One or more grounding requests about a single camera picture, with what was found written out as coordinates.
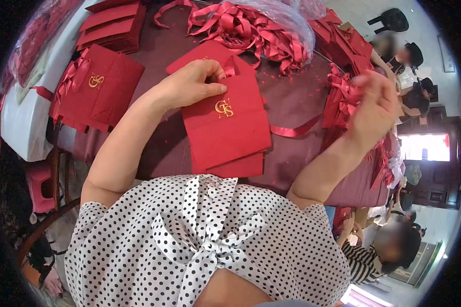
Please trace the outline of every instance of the black plastic chair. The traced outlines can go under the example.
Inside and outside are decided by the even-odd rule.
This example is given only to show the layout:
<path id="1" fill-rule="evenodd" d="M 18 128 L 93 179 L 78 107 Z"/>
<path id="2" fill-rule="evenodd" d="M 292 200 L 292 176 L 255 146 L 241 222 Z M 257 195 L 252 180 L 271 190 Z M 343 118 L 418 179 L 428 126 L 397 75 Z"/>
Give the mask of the black plastic chair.
<path id="1" fill-rule="evenodd" d="M 367 23 L 369 24 L 369 26 L 371 26 L 380 21 L 382 22 L 384 27 L 375 30 L 374 32 L 376 34 L 386 31 L 386 30 L 391 30 L 394 32 L 404 32 L 408 30 L 410 26 L 408 24 L 408 20 L 406 19 L 406 16 L 398 8 L 388 9 L 387 11 L 382 13 L 381 16 L 371 19 Z"/>

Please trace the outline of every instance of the polka dot blouse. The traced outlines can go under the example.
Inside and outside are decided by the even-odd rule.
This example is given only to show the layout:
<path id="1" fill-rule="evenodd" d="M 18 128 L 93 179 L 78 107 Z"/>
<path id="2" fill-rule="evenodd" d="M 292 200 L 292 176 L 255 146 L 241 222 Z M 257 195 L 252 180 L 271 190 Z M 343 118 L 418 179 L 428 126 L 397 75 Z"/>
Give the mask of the polka dot blouse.
<path id="1" fill-rule="evenodd" d="M 223 268 L 274 300 L 319 306 L 350 280 L 322 205 L 213 175 L 144 181 L 109 209 L 85 203 L 65 255 L 77 306 L 189 307 Z"/>

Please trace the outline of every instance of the red stool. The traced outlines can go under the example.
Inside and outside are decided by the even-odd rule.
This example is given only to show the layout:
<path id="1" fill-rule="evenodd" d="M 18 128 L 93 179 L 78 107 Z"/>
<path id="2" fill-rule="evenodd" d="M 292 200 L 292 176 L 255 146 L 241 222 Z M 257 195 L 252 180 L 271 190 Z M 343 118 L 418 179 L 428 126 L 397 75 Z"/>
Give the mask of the red stool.
<path id="1" fill-rule="evenodd" d="M 31 163 L 25 172 L 32 200 L 32 212 L 45 213 L 55 208 L 51 188 L 51 169 L 46 161 Z"/>

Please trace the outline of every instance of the striped shirt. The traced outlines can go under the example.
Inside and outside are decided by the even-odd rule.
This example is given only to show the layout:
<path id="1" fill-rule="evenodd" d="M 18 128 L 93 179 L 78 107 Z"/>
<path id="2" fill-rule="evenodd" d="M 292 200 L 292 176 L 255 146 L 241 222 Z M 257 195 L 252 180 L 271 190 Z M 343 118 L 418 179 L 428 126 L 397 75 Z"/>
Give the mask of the striped shirt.
<path id="1" fill-rule="evenodd" d="M 381 273 L 381 262 L 373 246 L 365 249 L 362 246 L 352 246 L 347 241 L 342 251 L 350 266 L 350 283 L 365 284 L 374 282 L 384 275 Z"/>

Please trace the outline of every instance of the table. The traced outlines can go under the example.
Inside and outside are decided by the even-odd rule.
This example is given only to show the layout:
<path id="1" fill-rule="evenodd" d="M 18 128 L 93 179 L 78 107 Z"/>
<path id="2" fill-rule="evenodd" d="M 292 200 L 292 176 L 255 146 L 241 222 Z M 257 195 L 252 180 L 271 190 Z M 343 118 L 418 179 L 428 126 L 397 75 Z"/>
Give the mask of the table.
<path id="1" fill-rule="evenodd" d="M 132 103 L 148 89 L 167 76 L 165 68 L 178 57 L 196 47 L 200 37 L 186 37 L 187 18 L 190 8 L 175 7 L 159 19 L 170 29 L 158 28 L 153 16 L 160 5 L 147 9 L 141 31 L 141 50 L 130 54 L 146 69 Z M 256 59 L 253 54 L 241 55 L 247 62 Z M 329 63 L 315 56 L 310 65 L 291 76 L 283 76 L 279 63 L 263 59 L 258 66 L 256 78 L 259 89 L 267 100 L 265 106 L 270 124 L 295 128 L 320 114 L 329 93 L 327 75 Z M 320 122 L 306 135 L 299 138 L 284 138 L 272 135 L 272 147 L 267 150 L 264 174 L 241 178 L 241 183 L 264 187 L 285 195 L 296 175 L 307 163 L 320 153 L 324 131 Z M 70 151 L 78 159 L 92 161 L 108 133 L 89 130 L 76 132 L 63 127 L 59 132 L 57 146 Z M 374 207 L 384 205 L 387 188 L 369 190 L 374 161 L 364 161 L 335 188 L 327 205 L 345 207 Z M 148 180 L 159 176 L 191 173 L 191 152 L 181 112 L 172 111 L 162 119 L 145 147 L 137 173 L 137 179 Z"/>

